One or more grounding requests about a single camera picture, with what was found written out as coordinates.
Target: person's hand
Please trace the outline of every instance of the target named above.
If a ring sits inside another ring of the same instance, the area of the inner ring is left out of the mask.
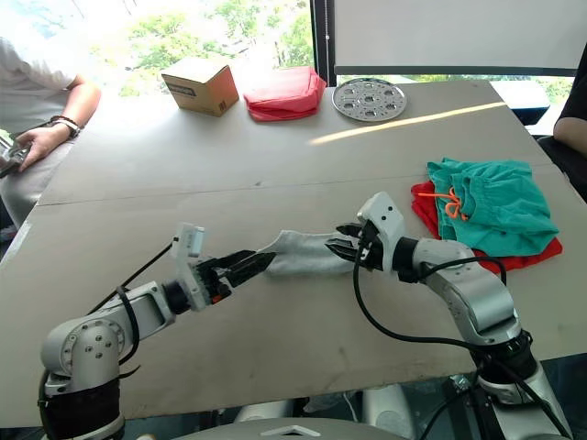
[[[24,171],[33,163],[46,158],[55,148],[65,142],[70,136],[70,129],[64,124],[33,128],[19,137],[17,142],[26,146],[30,142],[27,157],[20,165],[19,171]]]

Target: phone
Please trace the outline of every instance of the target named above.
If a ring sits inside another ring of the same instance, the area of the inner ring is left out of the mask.
[[[0,136],[0,179],[18,170],[25,161],[29,146],[21,146],[16,141],[8,141]]]

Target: person's arm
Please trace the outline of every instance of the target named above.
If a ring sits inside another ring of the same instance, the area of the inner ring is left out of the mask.
[[[77,75],[67,87],[70,90],[62,115],[83,127],[90,120],[100,102],[100,89],[82,75]],[[64,124],[51,127],[33,128],[17,138],[21,144],[31,142],[27,158],[19,171],[24,171],[33,163],[45,158],[70,136],[70,129]]]

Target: wristwatch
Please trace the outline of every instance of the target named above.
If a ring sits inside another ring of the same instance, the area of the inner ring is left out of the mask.
[[[45,125],[45,127],[54,127],[57,124],[64,124],[70,129],[70,136],[69,139],[77,138],[82,129],[69,117],[66,116],[54,116],[52,117],[49,122]]]

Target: window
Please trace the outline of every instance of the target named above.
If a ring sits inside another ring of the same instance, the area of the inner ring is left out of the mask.
[[[159,72],[188,56],[229,61],[237,77],[314,64],[308,0],[8,0],[7,7],[44,37],[89,53],[94,80],[120,96],[167,93]]]
[[[437,81],[488,80],[488,81],[535,81],[546,92],[552,105],[564,105],[569,97],[573,78],[559,76],[524,76],[524,75],[339,75],[341,84],[353,78],[371,76],[390,83],[432,83]]]

